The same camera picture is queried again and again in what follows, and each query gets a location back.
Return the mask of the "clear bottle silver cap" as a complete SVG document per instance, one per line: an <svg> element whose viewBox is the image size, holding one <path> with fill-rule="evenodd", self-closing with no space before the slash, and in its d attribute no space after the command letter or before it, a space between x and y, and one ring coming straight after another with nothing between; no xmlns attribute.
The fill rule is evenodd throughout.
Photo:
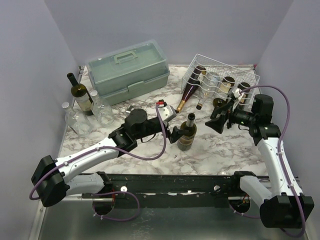
<svg viewBox="0 0 320 240"><path fill-rule="evenodd" d="M80 137L89 135L92 125L82 111L72 108L69 102L63 102L61 107L65 111L65 122Z"/></svg>

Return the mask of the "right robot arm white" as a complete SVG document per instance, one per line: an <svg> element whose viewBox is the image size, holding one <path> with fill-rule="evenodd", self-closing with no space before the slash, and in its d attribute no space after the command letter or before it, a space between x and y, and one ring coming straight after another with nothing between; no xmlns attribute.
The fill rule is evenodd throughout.
<svg viewBox="0 0 320 240"><path fill-rule="evenodd" d="M272 97L257 94L250 112L234 107L234 104L231 99L215 107L205 125L219 134L233 124L247 127L264 159L271 189L267 189L253 173L240 173L238 179L230 183L230 191L236 196L249 195L259 207L260 219L266 228L302 228L314 208L314 201L303 193L291 172L280 139L281 131L271 122Z"/></svg>

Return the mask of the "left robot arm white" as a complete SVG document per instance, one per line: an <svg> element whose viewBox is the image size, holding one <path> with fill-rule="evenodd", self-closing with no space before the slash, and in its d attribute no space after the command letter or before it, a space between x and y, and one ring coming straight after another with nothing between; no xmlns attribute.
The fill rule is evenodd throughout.
<svg viewBox="0 0 320 240"><path fill-rule="evenodd" d="M30 200L40 200L44 207L59 203L66 196L76 194L97 194L104 198L110 194L111 185L101 173L85 175L83 172L108 160L129 155L144 161L153 161L163 155L161 151L154 157L137 156L131 151L138 146L137 141L162 133L165 143L176 142L183 131L174 127L169 130L169 121L177 116L172 106L156 106L156 117L149 119L141 108L133 109L124 123L108 137L80 152L53 159L43 157L32 177L33 189Z"/></svg>

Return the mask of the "dark bottle tan label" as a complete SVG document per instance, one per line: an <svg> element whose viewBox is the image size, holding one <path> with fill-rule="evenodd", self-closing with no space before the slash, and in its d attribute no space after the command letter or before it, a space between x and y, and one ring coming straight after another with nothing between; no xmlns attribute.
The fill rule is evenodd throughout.
<svg viewBox="0 0 320 240"><path fill-rule="evenodd" d="M181 130L187 131L187 133L182 135L177 142L177 146L181 151L188 151L192 147L195 135L197 133L195 119L196 115L194 113L189 113L187 120L180 125Z"/></svg>

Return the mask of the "green wine bottle white label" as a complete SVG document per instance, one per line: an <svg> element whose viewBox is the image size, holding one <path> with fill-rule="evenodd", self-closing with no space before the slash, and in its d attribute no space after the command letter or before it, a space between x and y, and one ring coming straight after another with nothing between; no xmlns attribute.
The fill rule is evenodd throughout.
<svg viewBox="0 0 320 240"><path fill-rule="evenodd" d="M70 72L66 75L68 80L70 81L71 87L71 94L74 97L75 101L79 105L80 109L84 112L87 116L92 116L92 103L93 100L86 88L85 85L79 83L75 77L75 75Z"/></svg>

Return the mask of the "clear bottle white cap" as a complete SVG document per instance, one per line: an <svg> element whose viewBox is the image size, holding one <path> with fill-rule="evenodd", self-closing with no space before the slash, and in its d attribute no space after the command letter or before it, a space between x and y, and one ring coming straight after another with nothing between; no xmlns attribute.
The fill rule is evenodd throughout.
<svg viewBox="0 0 320 240"><path fill-rule="evenodd" d="M91 104L91 110L97 121L103 127L111 125L115 120L111 105L106 99L99 96L97 90L92 90L90 92L90 96L93 101Z"/></svg>

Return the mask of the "green bottle silver neck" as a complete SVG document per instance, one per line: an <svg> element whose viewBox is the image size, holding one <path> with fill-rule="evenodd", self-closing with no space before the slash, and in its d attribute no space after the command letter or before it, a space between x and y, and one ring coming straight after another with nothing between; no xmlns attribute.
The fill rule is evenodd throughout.
<svg viewBox="0 0 320 240"><path fill-rule="evenodd" d="M247 82L241 82L241 83L238 84L237 87L238 87L239 89L241 89L241 90L245 90L245 89L249 88L250 86L251 86L251 85L250 85L249 83L247 83ZM241 101L240 101L242 104L245 104L245 103L246 103L249 92L250 92L249 90L245 90L245 91L244 91L243 98L242 98Z"/></svg>

